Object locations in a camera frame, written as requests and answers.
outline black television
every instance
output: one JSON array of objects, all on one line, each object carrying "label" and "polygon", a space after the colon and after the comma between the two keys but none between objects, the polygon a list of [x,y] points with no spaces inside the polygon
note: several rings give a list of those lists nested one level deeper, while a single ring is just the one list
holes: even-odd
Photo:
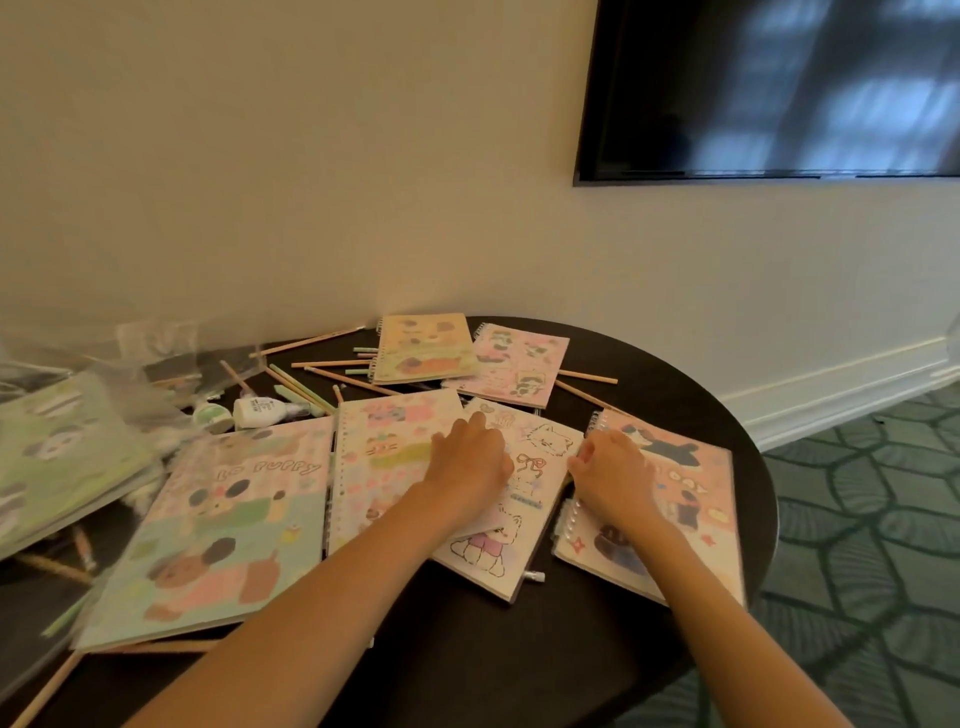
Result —
[{"label": "black television", "polygon": [[960,175],[960,0],[600,0],[576,184]]}]

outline round table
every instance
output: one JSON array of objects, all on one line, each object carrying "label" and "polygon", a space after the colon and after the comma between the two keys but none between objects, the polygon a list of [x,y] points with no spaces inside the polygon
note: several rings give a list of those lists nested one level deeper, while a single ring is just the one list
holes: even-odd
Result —
[{"label": "round table", "polygon": [[[469,318],[471,329],[488,321],[569,337],[565,369],[620,380],[611,385],[564,377],[569,383],[642,420],[733,453],[743,570],[752,598],[773,558],[777,501],[760,453],[733,415],[688,376],[609,336],[534,319]],[[289,364],[294,361],[353,358],[352,347],[375,346],[376,339],[372,330],[358,331],[273,354],[270,361],[292,371]],[[333,400],[329,380],[308,373],[298,377]],[[250,384],[261,395],[274,395],[276,383],[266,375],[252,378]],[[227,406],[236,397],[233,389],[225,397]],[[354,387],[344,394],[347,399],[375,396]],[[595,409],[555,388],[542,415],[582,430]],[[424,564],[380,626],[374,648],[361,659],[323,725],[600,726],[691,667],[668,609],[554,558],[551,547],[552,539],[544,537],[530,567],[546,572],[546,582],[524,584],[513,605],[439,564]],[[193,659],[88,656],[35,727],[74,725],[77,720],[121,725]],[[14,702],[29,700],[39,682],[28,685],[26,697]],[[7,712],[0,714],[6,717]]]}]

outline beige wall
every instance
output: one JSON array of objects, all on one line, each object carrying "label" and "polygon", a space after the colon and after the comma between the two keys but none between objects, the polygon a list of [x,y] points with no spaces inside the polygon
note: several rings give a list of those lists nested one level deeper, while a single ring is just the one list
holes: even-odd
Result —
[{"label": "beige wall", "polygon": [[4,3],[6,315],[514,313],[720,394],[946,332],[956,183],[571,187],[594,9]]}]

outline white baseboard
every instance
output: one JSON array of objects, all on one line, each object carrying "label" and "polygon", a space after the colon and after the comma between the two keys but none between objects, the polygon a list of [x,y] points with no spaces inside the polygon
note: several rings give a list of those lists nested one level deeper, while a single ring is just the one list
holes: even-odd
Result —
[{"label": "white baseboard", "polygon": [[883,352],[720,398],[761,450],[775,448],[960,379],[947,338]]}]

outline carpet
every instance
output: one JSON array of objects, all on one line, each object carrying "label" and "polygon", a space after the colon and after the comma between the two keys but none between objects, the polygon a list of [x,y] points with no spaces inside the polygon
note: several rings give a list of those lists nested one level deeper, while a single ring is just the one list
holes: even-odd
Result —
[{"label": "carpet", "polygon": [[[960,726],[960,383],[770,450],[752,613],[858,728]],[[696,670],[616,728],[723,726]]]}]

